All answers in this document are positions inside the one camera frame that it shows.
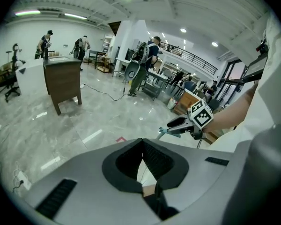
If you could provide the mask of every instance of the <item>marble floor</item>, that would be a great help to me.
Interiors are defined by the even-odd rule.
[[[95,70],[94,66],[83,64],[82,68],[82,83],[114,99],[122,96],[122,79]],[[70,158],[115,144],[121,137],[126,140],[156,138],[159,127],[166,127],[167,122],[177,116],[166,106],[171,87],[155,101],[141,91],[137,97],[129,97],[128,89],[126,85],[123,98],[113,101],[85,86],[81,90],[82,105],[78,105],[76,97],[60,103],[60,116],[46,93],[13,97],[8,103],[4,93],[0,94],[2,185],[12,191],[18,185],[16,176],[20,170],[33,184]],[[188,147],[196,147],[198,143],[189,134],[182,134],[181,138],[165,135],[161,140]],[[23,186],[17,190],[19,196],[26,192]]]

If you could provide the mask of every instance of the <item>metal railing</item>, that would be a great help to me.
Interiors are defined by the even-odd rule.
[[[206,62],[202,58],[200,58],[186,50],[183,50],[179,47],[161,42],[160,48],[192,62],[193,64],[197,65],[198,67],[203,68],[204,70],[206,70],[207,72],[209,72],[212,75],[214,75],[215,72],[217,71],[217,68],[212,66],[210,63]]]

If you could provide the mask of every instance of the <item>box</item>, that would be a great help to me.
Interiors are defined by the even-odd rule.
[[[0,67],[0,83],[4,81],[4,74],[12,71],[12,62],[6,63]]]

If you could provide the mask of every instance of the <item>trash bin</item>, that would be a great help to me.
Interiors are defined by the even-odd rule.
[[[168,109],[173,109],[175,106],[176,106],[176,104],[178,103],[178,101],[176,101],[175,99],[174,99],[174,97],[172,97],[170,100],[169,100],[169,102],[168,102]]]

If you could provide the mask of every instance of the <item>green pants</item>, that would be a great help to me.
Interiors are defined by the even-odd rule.
[[[137,87],[140,85],[141,81],[145,79],[145,76],[146,76],[146,69],[143,66],[141,66],[136,77],[132,80],[131,88],[129,90],[130,93],[135,92]]]

